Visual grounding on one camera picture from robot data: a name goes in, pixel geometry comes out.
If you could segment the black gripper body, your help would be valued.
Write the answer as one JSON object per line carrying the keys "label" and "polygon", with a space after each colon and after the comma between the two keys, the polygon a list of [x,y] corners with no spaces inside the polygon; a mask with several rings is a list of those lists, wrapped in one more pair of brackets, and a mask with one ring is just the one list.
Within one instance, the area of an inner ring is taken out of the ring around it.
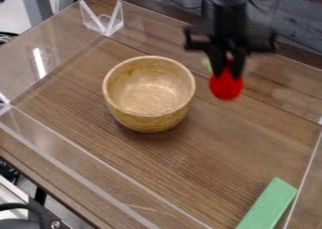
{"label": "black gripper body", "polygon": [[198,24],[183,28],[187,50],[205,50],[211,45],[219,45],[229,51],[239,46],[247,52],[273,52],[275,32],[249,19],[247,4],[215,4],[211,16]]}

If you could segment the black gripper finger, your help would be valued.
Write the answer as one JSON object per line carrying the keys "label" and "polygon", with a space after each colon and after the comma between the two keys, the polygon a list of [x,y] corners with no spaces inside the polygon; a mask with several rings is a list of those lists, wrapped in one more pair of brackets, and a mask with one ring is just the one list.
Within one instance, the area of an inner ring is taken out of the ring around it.
{"label": "black gripper finger", "polygon": [[234,79],[239,79],[243,74],[246,60],[247,50],[245,48],[237,48],[233,52],[233,60],[230,66],[230,73]]}
{"label": "black gripper finger", "polygon": [[226,65],[226,51],[221,47],[210,47],[206,54],[210,61],[211,71],[215,76],[219,76]]}

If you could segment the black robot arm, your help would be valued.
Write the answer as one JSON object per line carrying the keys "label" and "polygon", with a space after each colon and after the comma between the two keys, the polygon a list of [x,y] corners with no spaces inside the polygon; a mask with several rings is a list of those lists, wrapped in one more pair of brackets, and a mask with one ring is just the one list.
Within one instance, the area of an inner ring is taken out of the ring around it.
{"label": "black robot arm", "polygon": [[243,75],[247,56],[274,52],[277,34],[254,23],[247,14],[251,0],[210,0],[214,9],[210,20],[183,28],[185,49],[203,51],[211,72],[221,77],[225,67],[234,80]]}

